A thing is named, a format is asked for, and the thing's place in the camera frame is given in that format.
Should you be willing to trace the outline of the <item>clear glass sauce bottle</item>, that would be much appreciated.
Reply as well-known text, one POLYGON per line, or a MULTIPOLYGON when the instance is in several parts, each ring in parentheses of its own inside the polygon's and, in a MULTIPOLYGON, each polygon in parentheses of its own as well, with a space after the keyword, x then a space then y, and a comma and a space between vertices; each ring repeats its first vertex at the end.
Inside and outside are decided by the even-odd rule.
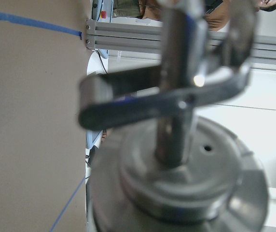
POLYGON ((201 0, 166 3, 158 66, 80 83, 79 124, 114 128, 91 164, 89 232, 259 232, 268 209, 261 163, 194 109, 248 83, 254 0, 234 0, 226 38, 207 50, 201 0))

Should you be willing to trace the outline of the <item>aluminium frame post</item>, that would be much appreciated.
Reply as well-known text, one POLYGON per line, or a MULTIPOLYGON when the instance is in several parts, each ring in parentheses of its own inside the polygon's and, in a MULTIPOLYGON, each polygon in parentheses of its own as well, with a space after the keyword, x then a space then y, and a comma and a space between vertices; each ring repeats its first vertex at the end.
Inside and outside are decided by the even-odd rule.
MULTIPOLYGON (((86 47, 160 54, 161 28, 86 21, 86 47)), ((254 63, 276 65, 276 37, 256 36, 252 47, 254 63)))

